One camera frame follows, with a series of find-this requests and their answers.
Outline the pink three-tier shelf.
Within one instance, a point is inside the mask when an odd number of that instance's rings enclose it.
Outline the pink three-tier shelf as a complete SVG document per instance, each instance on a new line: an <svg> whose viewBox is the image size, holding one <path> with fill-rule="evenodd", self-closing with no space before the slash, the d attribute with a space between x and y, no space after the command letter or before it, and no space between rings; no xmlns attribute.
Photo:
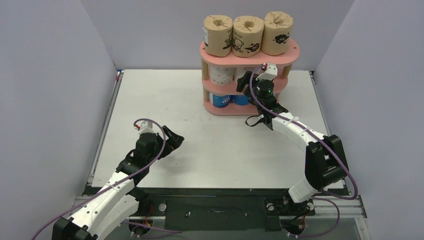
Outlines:
<svg viewBox="0 0 424 240"><path fill-rule="evenodd" d="M273 94L279 97L288 84L288 75L300 55L300 47L288 40L287 52L268 55L259 51L252 57L238 57L233 53L219 57L206 52L206 44L199 47L203 106L217 116L254 115L257 108L248 99L250 83L262 75L273 82Z"/></svg>

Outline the blue paper roll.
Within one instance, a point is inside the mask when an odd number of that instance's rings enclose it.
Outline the blue paper roll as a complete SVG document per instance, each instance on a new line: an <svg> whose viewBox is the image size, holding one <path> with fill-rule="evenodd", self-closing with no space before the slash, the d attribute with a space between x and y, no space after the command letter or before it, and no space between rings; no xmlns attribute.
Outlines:
<svg viewBox="0 0 424 240"><path fill-rule="evenodd" d="M227 107L231 101L231 95L216 95L213 93L209 93L209 102L215 107L215 108L225 108Z"/></svg>

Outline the brown roll cartoon print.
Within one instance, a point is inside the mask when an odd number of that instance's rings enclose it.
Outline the brown roll cartoon print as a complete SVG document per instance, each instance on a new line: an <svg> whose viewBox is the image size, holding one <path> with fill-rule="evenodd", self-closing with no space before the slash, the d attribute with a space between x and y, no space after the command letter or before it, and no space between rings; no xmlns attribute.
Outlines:
<svg viewBox="0 0 424 240"><path fill-rule="evenodd" d="M232 29L232 53L236 57L249 58L261 49L264 20L250 15L236 17Z"/></svg>

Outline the brown roll with barcode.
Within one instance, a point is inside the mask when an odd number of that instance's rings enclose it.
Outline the brown roll with barcode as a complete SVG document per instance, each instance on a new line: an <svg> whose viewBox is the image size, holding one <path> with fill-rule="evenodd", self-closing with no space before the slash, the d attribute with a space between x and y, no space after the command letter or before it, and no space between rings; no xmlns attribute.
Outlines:
<svg viewBox="0 0 424 240"><path fill-rule="evenodd" d="M209 15L203 20L203 42L206 53L226 57L231 51L233 20L226 15Z"/></svg>

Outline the brown roll black print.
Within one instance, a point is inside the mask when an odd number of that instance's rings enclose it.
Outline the brown roll black print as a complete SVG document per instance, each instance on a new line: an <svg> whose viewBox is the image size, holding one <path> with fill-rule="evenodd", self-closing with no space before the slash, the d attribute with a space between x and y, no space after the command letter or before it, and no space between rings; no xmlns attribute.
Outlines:
<svg viewBox="0 0 424 240"><path fill-rule="evenodd" d="M264 18L261 50L267 55L278 56L288 50L294 19L283 11L270 11Z"/></svg>

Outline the floral paper roll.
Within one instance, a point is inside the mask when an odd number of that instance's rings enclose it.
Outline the floral paper roll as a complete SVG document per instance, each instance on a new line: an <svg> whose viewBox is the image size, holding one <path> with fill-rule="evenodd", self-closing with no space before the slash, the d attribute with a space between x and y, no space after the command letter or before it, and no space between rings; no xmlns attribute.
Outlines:
<svg viewBox="0 0 424 240"><path fill-rule="evenodd" d="M236 67L234 72L234 80L237 81L238 79L242 78L246 72L253 72L254 70L255 67Z"/></svg>

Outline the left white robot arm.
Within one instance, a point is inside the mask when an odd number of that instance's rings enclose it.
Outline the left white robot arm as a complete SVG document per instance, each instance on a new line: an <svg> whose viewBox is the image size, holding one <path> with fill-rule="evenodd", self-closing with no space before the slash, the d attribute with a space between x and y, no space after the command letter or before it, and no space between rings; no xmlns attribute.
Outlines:
<svg viewBox="0 0 424 240"><path fill-rule="evenodd" d="M81 205L68 218L60 217L53 225L53 240L103 240L127 217L143 215L149 209L149 194L137 188L155 160L179 148L185 138L165 125L161 133L141 127L139 138L119 163L99 193Z"/></svg>

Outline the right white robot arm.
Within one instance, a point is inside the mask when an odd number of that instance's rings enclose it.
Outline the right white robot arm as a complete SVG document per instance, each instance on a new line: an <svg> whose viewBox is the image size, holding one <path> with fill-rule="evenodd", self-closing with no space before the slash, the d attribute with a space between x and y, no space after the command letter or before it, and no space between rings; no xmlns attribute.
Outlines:
<svg viewBox="0 0 424 240"><path fill-rule="evenodd" d="M305 152L303 178L289 188L283 209L296 213L313 195L347 176L346 156L341 139L307 127L279 104L274 96L274 73L247 71L236 80L236 91L244 94L258 112L258 122L276 131Z"/></svg>

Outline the floral roll on shelf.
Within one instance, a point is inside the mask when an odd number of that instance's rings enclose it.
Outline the floral roll on shelf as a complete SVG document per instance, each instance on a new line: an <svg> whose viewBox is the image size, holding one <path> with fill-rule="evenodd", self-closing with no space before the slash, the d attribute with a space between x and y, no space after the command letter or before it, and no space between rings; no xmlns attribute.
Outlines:
<svg viewBox="0 0 424 240"><path fill-rule="evenodd" d="M217 86L229 85L234 79L235 68L225 66L209 66L209 80Z"/></svg>

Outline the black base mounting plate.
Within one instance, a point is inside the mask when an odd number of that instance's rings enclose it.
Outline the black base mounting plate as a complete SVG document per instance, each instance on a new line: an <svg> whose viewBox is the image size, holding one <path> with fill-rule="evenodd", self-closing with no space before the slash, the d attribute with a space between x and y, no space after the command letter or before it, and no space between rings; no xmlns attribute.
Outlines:
<svg viewBox="0 0 424 240"><path fill-rule="evenodd" d="M130 220L163 220L174 231L280 231L315 214L311 199L295 203L286 188L137 187L134 193L141 202Z"/></svg>

